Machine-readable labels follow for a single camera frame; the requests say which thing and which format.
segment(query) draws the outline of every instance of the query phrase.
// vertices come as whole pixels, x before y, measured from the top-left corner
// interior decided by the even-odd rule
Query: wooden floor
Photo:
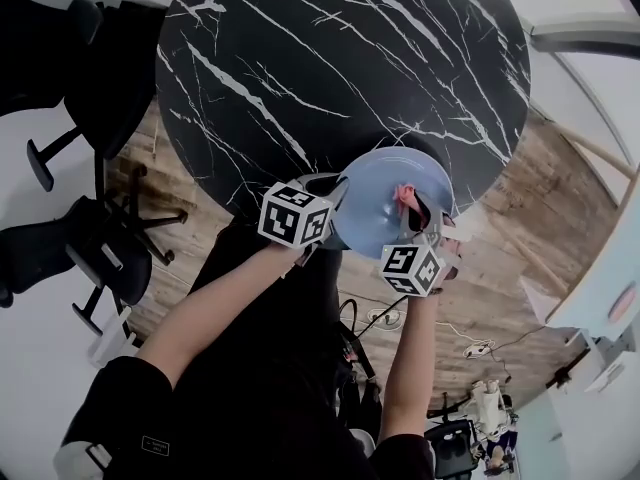
[[[135,163],[146,165],[149,172],[142,186],[143,216],[169,215],[171,208],[189,212],[185,225],[150,232],[162,249],[175,252],[176,260],[169,267],[154,262],[147,293],[130,317],[131,326],[145,337],[185,296],[217,233],[231,217],[196,185],[178,160],[155,102],[110,165],[110,186],[126,191],[126,177]],[[551,123],[532,112],[513,160],[494,187],[457,219],[458,226],[473,232],[474,237],[463,245],[460,274],[447,284],[441,297],[439,321],[451,323],[472,338],[493,339],[496,346],[539,327],[518,279],[526,276],[542,287],[547,282],[489,223],[489,213],[499,214],[570,283],[608,235],[614,211],[610,197],[573,147]],[[359,320],[366,319],[369,310],[384,308],[397,298],[378,276],[375,262],[352,252],[344,256],[339,290],[341,300],[357,300]],[[351,317],[351,311],[345,309],[343,316]],[[506,391],[516,406],[521,405],[540,393],[553,373],[580,352],[579,343],[564,346],[564,336],[570,333],[543,329],[496,352],[496,361],[491,356],[467,360],[462,354],[470,341],[449,326],[439,325],[433,406],[441,403],[443,391],[455,400],[476,380],[491,377],[504,381],[507,373],[500,359],[506,361],[512,376]],[[363,340],[382,384],[399,338],[400,331],[372,329]]]

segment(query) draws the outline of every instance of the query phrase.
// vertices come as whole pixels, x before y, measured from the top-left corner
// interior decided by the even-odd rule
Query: black sleeve
[[[415,434],[385,439],[369,459],[381,480],[433,480],[427,440]]]
[[[62,444],[101,444],[112,456],[112,465],[125,458],[129,462],[136,457],[137,462],[141,452],[146,455],[145,440],[151,443],[148,448],[165,443],[168,451],[172,391],[169,379],[146,361],[114,359],[98,372]],[[154,455],[162,456],[157,451]]]

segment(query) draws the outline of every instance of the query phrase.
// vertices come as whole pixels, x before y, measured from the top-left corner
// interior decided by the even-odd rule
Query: black marble table
[[[156,60],[182,162],[245,215],[389,145],[438,158],[462,212],[516,148],[529,73],[509,0],[174,0]]]

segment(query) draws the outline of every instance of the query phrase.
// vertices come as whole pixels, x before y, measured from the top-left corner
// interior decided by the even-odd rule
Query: person in background
[[[96,376],[54,460],[59,477],[433,479],[423,434],[439,295],[409,297],[367,458],[335,413],[341,252],[292,268],[300,254],[255,227],[224,229],[137,357]]]

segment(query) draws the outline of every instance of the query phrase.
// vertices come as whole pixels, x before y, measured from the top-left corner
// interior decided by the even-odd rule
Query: black pants
[[[254,226],[236,221],[223,229],[191,291],[241,265],[269,244]],[[217,368],[286,358],[317,377],[332,403],[345,375],[337,278],[342,252],[318,249],[303,267],[294,267],[253,301],[197,361]]]

